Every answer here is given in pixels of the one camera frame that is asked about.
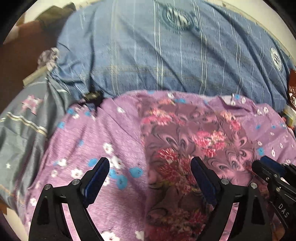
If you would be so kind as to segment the olive green cloth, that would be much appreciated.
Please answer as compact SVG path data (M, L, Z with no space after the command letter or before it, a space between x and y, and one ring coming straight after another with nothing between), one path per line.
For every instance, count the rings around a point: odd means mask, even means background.
M76 11L74 3L70 2L64 7L51 6L36 17L43 29L50 29L61 26L67 18Z

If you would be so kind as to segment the brown wooden headboard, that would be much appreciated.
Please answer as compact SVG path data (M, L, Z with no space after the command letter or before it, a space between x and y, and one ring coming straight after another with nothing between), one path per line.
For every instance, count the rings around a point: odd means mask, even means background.
M39 21L23 24L18 37L1 45L1 110L23 88L23 79L37 69L41 53L56 46L61 28L44 29Z

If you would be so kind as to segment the purple flowered bed sheet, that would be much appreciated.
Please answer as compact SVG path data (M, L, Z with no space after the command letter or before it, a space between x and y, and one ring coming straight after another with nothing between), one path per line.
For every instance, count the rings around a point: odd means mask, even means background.
M195 240L212 211L190 171L198 156L220 178L267 188L251 170L269 156L295 163L295 136L267 104L134 91L97 110L71 106L49 141L23 218L29 227L45 184L64 186L106 157L110 172L89 214L105 240Z

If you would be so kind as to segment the blue plaid quilt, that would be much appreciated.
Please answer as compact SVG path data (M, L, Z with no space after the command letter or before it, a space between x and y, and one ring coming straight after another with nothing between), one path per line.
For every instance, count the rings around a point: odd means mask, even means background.
M280 110L294 67L264 28L206 1L99 1L68 18L57 48L51 77L75 99L175 90Z

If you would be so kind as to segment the dark red plastic bag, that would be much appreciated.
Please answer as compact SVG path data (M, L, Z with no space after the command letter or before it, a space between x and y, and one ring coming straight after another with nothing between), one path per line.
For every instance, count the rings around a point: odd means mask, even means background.
M296 110L296 71L293 69L290 70L287 93L290 106Z

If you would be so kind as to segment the grey star patterned pillow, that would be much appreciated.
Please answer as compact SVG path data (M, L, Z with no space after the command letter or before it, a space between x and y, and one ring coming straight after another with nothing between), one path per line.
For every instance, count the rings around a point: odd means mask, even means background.
M1 200L17 210L34 182L49 138L74 99L47 73L1 113Z

